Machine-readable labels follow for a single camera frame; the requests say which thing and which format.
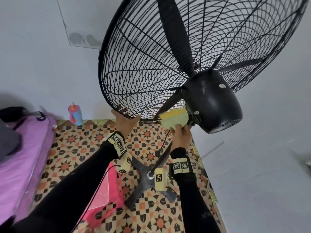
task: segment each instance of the fan base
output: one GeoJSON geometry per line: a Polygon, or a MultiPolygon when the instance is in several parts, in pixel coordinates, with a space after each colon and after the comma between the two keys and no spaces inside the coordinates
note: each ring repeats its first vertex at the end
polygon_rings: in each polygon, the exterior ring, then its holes
{"type": "MultiPolygon", "coordinates": [[[[132,165],[139,172],[140,182],[138,186],[136,186],[134,192],[125,201],[125,205],[131,211],[136,211],[135,204],[138,199],[140,199],[143,192],[149,188],[155,188],[154,174],[150,175],[154,165],[144,165],[139,162],[135,157],[132,158],[132,165]]],[[[176,194],[172,191],[170,187],[167,188],[167,191],[161,191],[161,193],[169,200],[169,202],[175,202],[176,194]]]]}

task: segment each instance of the hand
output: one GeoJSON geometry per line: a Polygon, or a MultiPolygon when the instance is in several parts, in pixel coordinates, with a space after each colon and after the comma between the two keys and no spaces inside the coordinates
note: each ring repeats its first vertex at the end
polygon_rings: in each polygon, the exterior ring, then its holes
{"type": "Polygon", "coordinates": [[[127,119],[115,110],[111,110],[111,113],[116,117],[116,131],[121,132],[125,140],[133,130],[134,125],[140,120],[140,116],[137,115],[133,119],[127,119]]]}
{"type": "Polygon", "coordinates": [[[185,125],[182,127],[181,124],[176,124],[175,128],[175,130],[172,127],[169,128],[173,134],[173,144],[171,151],[179,147],[185,148],[186,150],[189,149],[192,141],[192,134],[190,132],[189,126],[185,125]]]}

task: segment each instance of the fan motor housing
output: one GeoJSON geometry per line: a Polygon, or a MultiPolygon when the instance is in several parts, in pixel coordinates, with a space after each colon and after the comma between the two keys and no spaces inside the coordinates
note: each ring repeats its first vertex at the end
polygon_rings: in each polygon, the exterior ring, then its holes
{"type": "Polygon", "coordinates": [[[183,85],[181,93],[193,120],[209,134],[227,129],[243,118],[238,99],[216,70],[197,73],[183,85]]]}

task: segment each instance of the purple suitcase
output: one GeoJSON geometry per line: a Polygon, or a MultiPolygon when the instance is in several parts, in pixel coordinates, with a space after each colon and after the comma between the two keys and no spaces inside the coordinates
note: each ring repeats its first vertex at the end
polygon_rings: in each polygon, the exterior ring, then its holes
{"type": "Polygon", "coordinates": [[[15,221],[28,216],[41,172],[54,140],[56,121],[28,117],[16,129],[22,135],[22,149],[0,164],[0,225],[15,215],[15,221]]]}

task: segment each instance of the fan blade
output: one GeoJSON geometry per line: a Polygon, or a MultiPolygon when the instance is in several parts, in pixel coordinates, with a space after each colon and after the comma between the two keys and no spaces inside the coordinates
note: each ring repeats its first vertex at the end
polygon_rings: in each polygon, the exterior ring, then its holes
{"type": "Polygon", "coordinates": [[[189,38],[174,0],[157,0],[164,33],[180,69],[189,77],[194,74],[189,38]]]}
{"type": "Polygon", "coordinates": [[[237,70],[239,68],[251,66],[258,64],[263,61],[263,58],[258,58],[258,59],[253,59],[253,60],[247,60],[247,61],[242,61],[230,66],[223,67],[222,69],[217,70],[218,72],[226,72],[226,71],[232,71],[232,70],[237,70]]]}
{"type": "Polygon", "coordinates": [[[180,90],[174,92],[173,95],[171,95],[170,98],[168,98],[166,102],[162,105],[162,107],[159,109],[159,111],[155,115],[155,118],[159,117],[160,114],[168,111],[170,108],[176,105],[182,98],[183,97],[181,95],[180,90]]]}

